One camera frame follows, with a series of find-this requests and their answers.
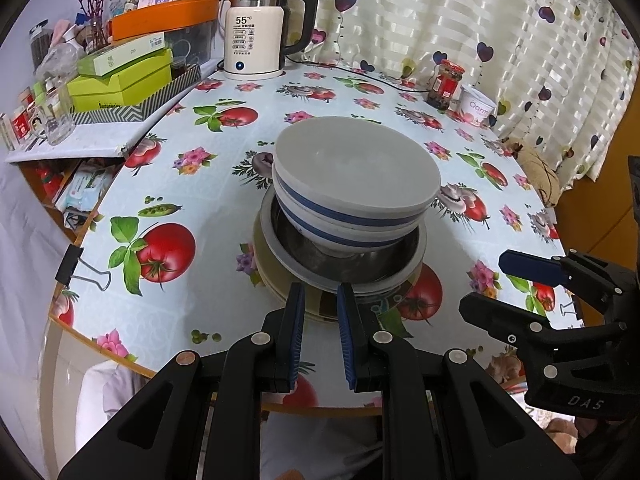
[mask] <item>round table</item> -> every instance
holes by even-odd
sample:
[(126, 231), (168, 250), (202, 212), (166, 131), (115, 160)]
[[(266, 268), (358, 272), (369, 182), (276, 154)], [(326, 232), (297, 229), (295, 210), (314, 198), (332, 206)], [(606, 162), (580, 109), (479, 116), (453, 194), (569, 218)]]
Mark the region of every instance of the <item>round table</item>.
[[(181, 350), (224, 351), (260, 330), (265, 314), (282, 304), (253, 258), (252, 227), (270, 185), (254, 156), (270, 152), (288, 124), (347, 116), (416, 140), (442, 174), (426, 214), (420, 279), (391, 312), (378, 306), (385, 327), (419, 349), (465, 349), (500, 383), (516, 379), (522, 371), (513, 349), (466, 324), (458, 302), (475, 289), (544, 314), (555, 328), (581, 326), (562, 287), (536, 286), (498, 268), (506, 249), (564, 254), (556, 231), (492, 131), (439, 113), (410, 83), (391, 81), (392, 88), (383, 75), (370, 75), (379, 80), (297, 64), (271, 80), (239, 84), (219, 73), (204, 80), (146, 135), (94, 211), (82, 259), (109, 270), (110, 286), (101, 291), (72, 279), (52, 302), (52, 319), (147, 376)], [(106, 284), (81, 264), (76, 274)], [(336, 324), (305, 319), (301, 361), (296, 390), (265, 395), (265, 402), (290, 412), (361, 414), (380, 405), (379, 394), (349, 391)]]

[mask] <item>orange tray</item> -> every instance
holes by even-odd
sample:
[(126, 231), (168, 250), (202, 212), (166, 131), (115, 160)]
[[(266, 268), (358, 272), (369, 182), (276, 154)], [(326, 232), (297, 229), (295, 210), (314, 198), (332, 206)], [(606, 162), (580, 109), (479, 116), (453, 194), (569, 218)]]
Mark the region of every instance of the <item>orange tray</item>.
[(111, 20), (113, 41), (193, 27), (218, 16), (218, 0), (177, 0), (132, 10)]

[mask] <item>red jar lid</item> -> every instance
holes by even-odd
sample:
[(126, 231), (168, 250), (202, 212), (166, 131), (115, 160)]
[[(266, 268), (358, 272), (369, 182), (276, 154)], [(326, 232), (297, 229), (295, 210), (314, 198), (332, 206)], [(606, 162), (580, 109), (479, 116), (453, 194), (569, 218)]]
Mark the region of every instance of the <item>red jar lid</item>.
[(460, 72), (461, 74), (465, 73), (465, 69), (460, 65), (456, 65), (455, 63), (450, 62), (448, 59), (443, 59), (440, 63), (441, 65), (446, 65), (450, 69), (455, 70), (456, 72)]

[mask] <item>electric kettle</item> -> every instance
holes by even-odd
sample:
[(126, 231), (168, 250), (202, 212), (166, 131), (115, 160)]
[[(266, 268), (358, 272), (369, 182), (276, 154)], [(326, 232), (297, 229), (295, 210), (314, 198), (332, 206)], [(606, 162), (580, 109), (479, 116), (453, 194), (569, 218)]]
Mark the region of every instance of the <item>electric kettle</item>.
[(318, 0), (302, 0), (300, 39), (287, 45), (289, 0), (230, 0), (225, 17), (225, 75), (229, 79), (268, 79), (282, 73), (285, 56), (311, 42)]

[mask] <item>pea pod print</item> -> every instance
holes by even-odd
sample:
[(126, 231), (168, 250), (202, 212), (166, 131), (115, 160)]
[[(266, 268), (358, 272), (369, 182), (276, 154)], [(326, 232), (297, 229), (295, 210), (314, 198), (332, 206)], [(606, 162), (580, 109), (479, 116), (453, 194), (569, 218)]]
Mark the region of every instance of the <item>pea pod print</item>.
[(141, 209), (140, 211), (138, 211), (138, 216), (152, 217), (152, 218), (156, 216), (168, 216), (168, 215), (174, 214), (177, 211), (180, 211), (180, 209), (182, 209), (181, 205), (157, 204), (151, 207), (145, 207), (144, 209)]

